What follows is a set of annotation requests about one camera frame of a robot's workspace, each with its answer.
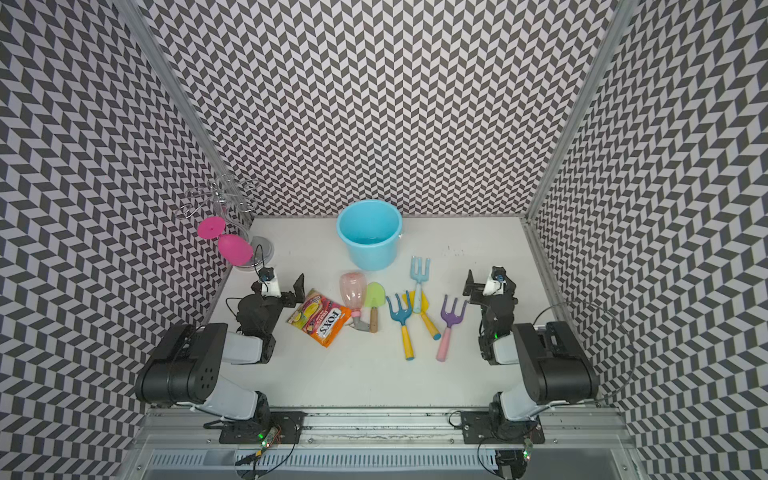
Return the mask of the purple rake pink handle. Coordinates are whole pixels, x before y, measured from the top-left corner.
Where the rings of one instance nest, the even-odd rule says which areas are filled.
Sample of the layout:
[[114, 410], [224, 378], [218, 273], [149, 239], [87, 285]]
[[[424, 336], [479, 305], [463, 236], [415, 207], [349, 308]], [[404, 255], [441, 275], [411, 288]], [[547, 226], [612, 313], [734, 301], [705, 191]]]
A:
[[464, 300], [463, 302], [460, 302], [458, 298], [454, 298], [452, 301], [451, 308], [448, 309], [447, 308], [448, 296], [444, 297], [443, 305], [441, 308], [441, 318], [445, 322], [446, 328], [442, 333], [440, 344], [439, 344], [437, 355], [436, 355], [436, 360], [438, 362], [444, 362], [446, 360], [449, 346], [450, 346], [453, 327], [460, 324], [463, 321], [467, 305], [468, 305], [468, 302], [466, 300]]

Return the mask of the yellow trowel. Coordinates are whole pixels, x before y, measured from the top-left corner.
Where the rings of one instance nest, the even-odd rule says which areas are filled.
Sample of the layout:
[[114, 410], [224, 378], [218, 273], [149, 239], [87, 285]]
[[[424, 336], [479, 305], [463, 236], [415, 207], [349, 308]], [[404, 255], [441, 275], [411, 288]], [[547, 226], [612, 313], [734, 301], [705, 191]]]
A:
[[439, 340], [441, 338], [441, 333], [436, 327], [435, 323], [432, 321], [432, 319], [428, 315], [428, 307], [429, 302], [424, 293], [421, 293], [421, 307], [419, 309], [416, 309], [416, 304], [414, 301], [415, 292], [409, 291], [406, 295], [403, 295], [402, 298], [406, 302], [410, 302], [412, 307], [412, 314], [419, 316], [422, 321], [424, 322], [424, 325], [426, 329], [428, 330], [429, 334], [434, 340]]

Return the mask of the light blue hand rake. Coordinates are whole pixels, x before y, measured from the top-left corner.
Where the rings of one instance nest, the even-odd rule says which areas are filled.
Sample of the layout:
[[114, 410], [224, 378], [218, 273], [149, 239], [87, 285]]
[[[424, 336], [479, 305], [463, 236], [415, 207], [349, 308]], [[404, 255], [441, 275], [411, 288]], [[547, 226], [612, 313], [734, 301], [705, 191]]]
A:
[[431, 259], [416, 257], [411, 258], [410, 277], [415, 282], [413, 311], [420, 313], [423, 309], [423, 284], [429, 279]]

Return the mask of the pink spray bottle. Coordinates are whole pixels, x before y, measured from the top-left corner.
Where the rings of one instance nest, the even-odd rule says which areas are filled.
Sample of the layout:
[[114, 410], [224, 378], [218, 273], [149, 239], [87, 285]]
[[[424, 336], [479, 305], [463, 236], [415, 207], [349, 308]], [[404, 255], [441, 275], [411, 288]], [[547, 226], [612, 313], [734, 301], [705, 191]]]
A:
[[350, 326], [357, 331], [370, 332], [370, 324], [362, 319], [367, 280], [360, 271], [344, 273], [340, 277], [340, 293], [345, 306], [351, 311]]

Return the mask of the teal rake yellow handle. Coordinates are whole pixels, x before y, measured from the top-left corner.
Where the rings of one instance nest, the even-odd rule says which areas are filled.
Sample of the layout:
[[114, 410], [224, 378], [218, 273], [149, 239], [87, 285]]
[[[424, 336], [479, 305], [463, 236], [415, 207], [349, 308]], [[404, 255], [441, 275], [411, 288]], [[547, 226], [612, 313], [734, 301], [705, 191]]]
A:
[[407, 327], [407, 320], [413, 312], [413, 305], [408, 292], [402, 296], [386, 296], [387, 305], [392, 320], [400, 324], [404, 356], [407, 361], [415, 358], [415, 353]]

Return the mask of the green trowel wooden handle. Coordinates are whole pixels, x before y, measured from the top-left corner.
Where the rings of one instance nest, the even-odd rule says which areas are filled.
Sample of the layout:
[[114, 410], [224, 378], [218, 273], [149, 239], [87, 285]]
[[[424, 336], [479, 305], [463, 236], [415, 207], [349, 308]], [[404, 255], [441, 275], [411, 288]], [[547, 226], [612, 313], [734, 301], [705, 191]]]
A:
[[378, 308], [386, 301], [386, 292], [384, 287], [378, 282], [371, 282], [367, 285], [364, 307], [369, 309], [369, 330], [371, 333], [377, 333], [379, 329]]

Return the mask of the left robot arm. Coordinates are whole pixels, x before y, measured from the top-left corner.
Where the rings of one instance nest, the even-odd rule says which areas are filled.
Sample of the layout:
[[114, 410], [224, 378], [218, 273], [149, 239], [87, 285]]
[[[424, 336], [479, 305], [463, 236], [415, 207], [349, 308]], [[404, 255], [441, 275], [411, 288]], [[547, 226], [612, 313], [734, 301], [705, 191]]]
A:
[[270, 429], [273, 422], [266, 395], [227, 379], [220, 373], [221, 365], [262, 365], [271, 360], [282, 310], [305, 300], [304, 276], [288, 292], [260, 281], [251, 289], [238, 303], [236, 332], [225, 323], [173, 325], [138, 374], [137, 399], [148, 405], [187, 406], [215, 416], [213, 428], [249, 427], [258, 433]]

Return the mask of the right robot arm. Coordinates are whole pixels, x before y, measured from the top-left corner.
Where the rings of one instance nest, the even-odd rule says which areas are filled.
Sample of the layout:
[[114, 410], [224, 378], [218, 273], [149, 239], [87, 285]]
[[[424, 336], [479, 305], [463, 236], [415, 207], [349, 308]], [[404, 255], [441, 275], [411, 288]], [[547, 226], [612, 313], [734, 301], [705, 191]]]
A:
[[564, 322], [538, 328], [515, 321], [516, 284], [504, 268], [494, 266], [484, 282], [467, 274], [463, 295], [480, 307], [478, 346], [492, 366], [517, 366], [522, 382], [494, 395], [489, 404], [490, 434], [511, 441], [532, 433], [544, 410], [597, 398], [595, 369]]

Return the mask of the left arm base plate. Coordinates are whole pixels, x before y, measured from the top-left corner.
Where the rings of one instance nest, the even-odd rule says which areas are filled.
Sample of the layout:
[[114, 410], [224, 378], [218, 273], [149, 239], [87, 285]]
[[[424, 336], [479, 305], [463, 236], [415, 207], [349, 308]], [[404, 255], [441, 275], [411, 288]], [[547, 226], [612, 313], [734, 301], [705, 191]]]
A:
[[276, 429], [273, 442], [295, 445], [299, 442], [306, 413], [300, 410], [271, 412], [267, 419], [225, 422], [219, 435], [220, 444], [257, 445]]

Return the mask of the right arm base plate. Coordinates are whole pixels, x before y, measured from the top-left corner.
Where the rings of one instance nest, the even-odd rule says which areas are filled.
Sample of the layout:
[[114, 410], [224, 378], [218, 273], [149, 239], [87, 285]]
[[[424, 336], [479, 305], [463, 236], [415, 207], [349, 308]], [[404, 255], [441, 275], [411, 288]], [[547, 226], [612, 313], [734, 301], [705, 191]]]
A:
[[489, 411], [461, 410], [460, 430], [465, 444], [543, 444], [543, 427], [536, 420], [511, 421]]

